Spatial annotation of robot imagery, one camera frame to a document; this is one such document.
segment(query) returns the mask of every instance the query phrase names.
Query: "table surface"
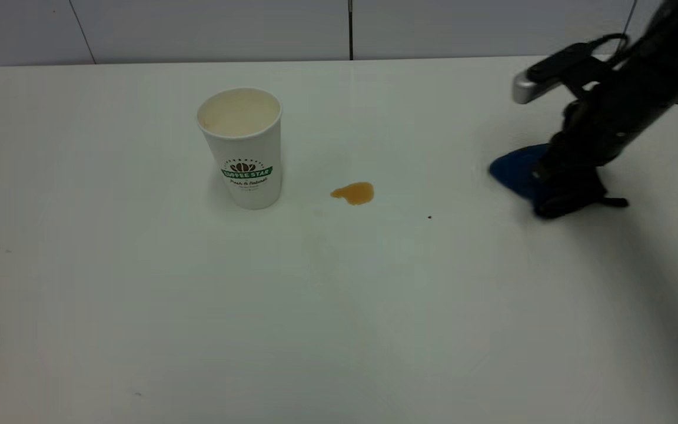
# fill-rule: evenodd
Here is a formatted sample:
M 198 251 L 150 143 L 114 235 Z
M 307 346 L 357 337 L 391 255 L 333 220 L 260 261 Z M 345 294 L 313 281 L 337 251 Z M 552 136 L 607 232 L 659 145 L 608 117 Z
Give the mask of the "table surface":
M 632 207 L 541 222 L 487 174 L 560 126 L 536 60 L 0 68 L 0 423 L 678 422 L 678 108 L 602 172 Z M 237 86 L 265 210 L 194 122 Z

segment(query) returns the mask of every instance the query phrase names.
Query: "coffee star logo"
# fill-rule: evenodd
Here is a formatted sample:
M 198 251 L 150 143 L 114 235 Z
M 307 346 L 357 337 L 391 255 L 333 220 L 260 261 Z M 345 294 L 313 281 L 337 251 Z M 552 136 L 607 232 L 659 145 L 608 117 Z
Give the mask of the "coffee star logo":
M 224 169 L 221 174 L 224 177 L 245 179 L 258 178 L 271 175 L 274 167 L 266 167 L 260 161 L 253 159 L 231 159 L 224 162 Z

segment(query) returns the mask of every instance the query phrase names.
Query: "white paper cup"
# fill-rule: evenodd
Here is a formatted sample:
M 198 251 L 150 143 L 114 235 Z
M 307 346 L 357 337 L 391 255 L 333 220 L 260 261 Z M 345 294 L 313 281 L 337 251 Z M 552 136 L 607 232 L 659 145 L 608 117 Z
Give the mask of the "white paper cup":
M 271 206 L 282 190 L 282 105 L 258 88 L 221 91 L 200 105 L 197 124 L 234 203 Z

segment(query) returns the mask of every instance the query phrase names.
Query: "brown liquid stain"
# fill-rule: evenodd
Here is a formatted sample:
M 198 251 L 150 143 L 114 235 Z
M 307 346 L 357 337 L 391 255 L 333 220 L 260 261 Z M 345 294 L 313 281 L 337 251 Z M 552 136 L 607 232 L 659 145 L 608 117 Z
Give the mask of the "brown liquid stain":
M 373 184 L 352 183 L 331 192 L 332 197 L 344 198 L 349 204 L 363 204 L 373 200 Z

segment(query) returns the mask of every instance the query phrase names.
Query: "white wall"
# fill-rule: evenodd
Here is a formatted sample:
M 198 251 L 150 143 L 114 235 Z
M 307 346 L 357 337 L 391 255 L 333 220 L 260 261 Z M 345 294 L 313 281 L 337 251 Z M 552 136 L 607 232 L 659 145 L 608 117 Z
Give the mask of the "white wall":
M 0 65 L 91 63 L 68 0 L 0 0 Z
M 356 59 L 548 54 L 633 0 L 354 0 Z M 630 33 L 661 0 L 639 0 Z M 348 59 L 347 0 L 73 0 L 97 62 Z M 0 0 L 0 65 L 92 62 L 68 0 Z
M 645 33 L 648 27 L 648 22 L 652 19 L 663 0 L 637 0 L 637 6 L 634 8 L 634 13 L 629 21 L 627 33 L 636 39 Z
M 96 61 L 349 59 L 347 0 L 72 0 Z
M 355 59 L 549 54 L 622 32 L 633 0 L 355 0 Z

